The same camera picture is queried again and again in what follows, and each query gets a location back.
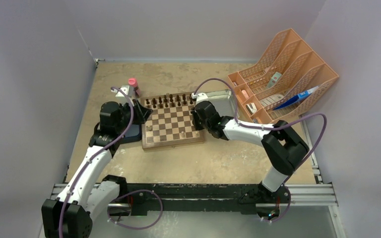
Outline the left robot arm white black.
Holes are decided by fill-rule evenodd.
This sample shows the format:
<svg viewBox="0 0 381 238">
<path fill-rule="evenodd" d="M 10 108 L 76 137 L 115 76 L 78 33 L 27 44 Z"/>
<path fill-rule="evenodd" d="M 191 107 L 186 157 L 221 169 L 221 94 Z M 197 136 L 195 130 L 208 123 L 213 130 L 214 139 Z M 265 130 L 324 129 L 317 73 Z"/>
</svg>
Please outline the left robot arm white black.
<svg viewBox="0 0 381 238">
<path fill-rule="evenodd" d="M 94 127 L 85 157 L 67 186 L 55 199 L 42 205 L 44 235 L 47 238 L 87 238 L 93 223 L 111 201 L 124 202 L 128 196 L 126 179 L 106 176 L 95 187 L 103 169 L 112 160 L 121 138 L 133 124 L 146 123 L 153 113 L 136 99 L 125 103 L 106 102 Z"/>
</svg>

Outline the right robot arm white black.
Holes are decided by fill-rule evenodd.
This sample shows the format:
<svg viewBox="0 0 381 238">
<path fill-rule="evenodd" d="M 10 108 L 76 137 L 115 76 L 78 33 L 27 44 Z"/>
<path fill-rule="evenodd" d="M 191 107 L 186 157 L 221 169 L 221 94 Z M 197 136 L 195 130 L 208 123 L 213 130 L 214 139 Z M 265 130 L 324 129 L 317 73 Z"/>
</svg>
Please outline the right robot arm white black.
<svg viewBox="0 0 381 238">
<path fill-rule="evenodd" d="M 262 146 L 271 162 L 271 169 L 260 182 L 259 196 L 270 202 L 278 189 L 307 156 L 309 147 L 298 133 L 283 120 L 275 124 L 242 122 L 221 116 L 209 101 L 202 101 L 191 110 L 196 130 L 207 130 L 214 138 L 243 141 Z"/>
</svg>

